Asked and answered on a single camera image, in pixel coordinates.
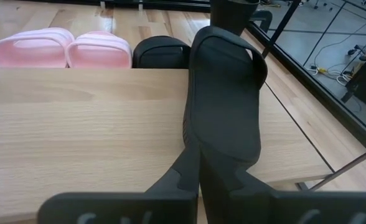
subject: black cup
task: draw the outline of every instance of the black cup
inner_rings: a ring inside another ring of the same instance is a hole
[[[259,0],[210,0],[210,25],[241,35]]]

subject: cable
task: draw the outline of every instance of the cable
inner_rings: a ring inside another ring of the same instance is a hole
[[[312,76],[315,76],[319,73],[319,70],[317,68],[316,69],[306,69],[306,70],[314,72],[313,74],[311,74]]]
[[[347,36],[344,40],[342,40],[342,41],[340,41],[340,42],[337,42],[337,43],[334,43],[334,44],[329,44],[329,45],[327,45],[327,46],[322,47],[322,48],[319,50],[319,52],[317,53],[317,55],[314,57],[314,65],[317,65],[317,63],[316,63],[317,57],[320,55],[320,53],[321,53],[324,49],[326,49],[327,47],[331,47],[331,46],[334,46],[334,45],[341,44],[341,43],[345,42],[347,39],[349,39],[349,37],[352,37],[354,34],[356,34],[360,29],[362,29],[362,28],[363,28],[363,27],[365,27],[365,26],[366,26],[366,23],[365,23],[365,24],[363,24],[363,25],[362,25],[361,27],[359,27],[355,32],[351,33],[349,36]]]
[[[339,63],[339,64],[336,64],[336,65],[333,65],[333,66],[327,68],[327,72],[326,73],[324,73],[324,72],[321,72],[321,73],[323,73],[327,78],[336,80],[340,85],[346,86],[346,83],[348,83],[350,81],[350,79],[352,79],[352,76],[346,75],[346,74],[344,74],[344,72],[345,72],[346,68],[364,51],[365,48],[366,48],[366,44],[363,46],[363,48],[360,49],[360,51],[357,53],[357,55],[355,57],[353,57],[352,60],[348,64],[346,64],[346,63]],[[336,67],[338,65],[346,65],[346,66],[345,66],[345,68],[342,71],[339,71],[339,70],[330,70],[331,68]]]

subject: slipper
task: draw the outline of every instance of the slipper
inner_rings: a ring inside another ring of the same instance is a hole
[[[66,49],[72,68],[131,68],[129,43],[114,34],[95,31],[83,34]]]
[[[261,54],[239,36],[213,26],[199,30],[189,62],[186,147],[215,151],[247,168],[256,163],[259,94],[267,72]]]
[[[189,68],[190,47],[159,35],[142,40],[133,51],[133,68]]]
[[[65,48],[74,41],[63,28],[46,28],[0,40],[0,67],[65,68]]]

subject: wooden table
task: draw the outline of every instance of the wooden table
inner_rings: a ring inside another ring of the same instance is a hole
[[[143,192],[184,145],[187,70],[0,69],[0,220],[32,218],[61,192]],[[262,151],[268,184],[331,171],[270,89]]]

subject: white cable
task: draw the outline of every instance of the white cable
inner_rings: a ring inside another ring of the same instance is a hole
[[[339,70],[330,70],[330,69],[332,69],[336,66],[339,66],[339,65],[346,65],[346,63],[339,63],[339,64],[336,64],[336,65],[333,65],[333,66],[327,68],[327,73],[333,75],[332,72],[334,72],[336,75],[340,75],[342,73],[341,71],[339,71]]]
[[[336,78],[337,82],[338,82],[339,84],[343,85],[343,86],[346,86],[346,84],[344,84],[344,83],[342,83],[341,81],[339,81],[339,78],[342,78],[342,76],[338,76],[338,77]]]
[[[315,76],[319,73],[318,69],[307,69],[308,71],[314,72],[313,74],[311,74],[312,76]]]
[[[340,75],[340,71],[339,70],[327,70],[328,75],[332,75],[332,76],[339,76]]]
[[[345,81],[347,81],[347,82],[349,82],[350,81],[350,79],[352,78],[352,77],[350,77],[350,76],[348,76],[348,75],[342,75],[342,78],[345,80]]]

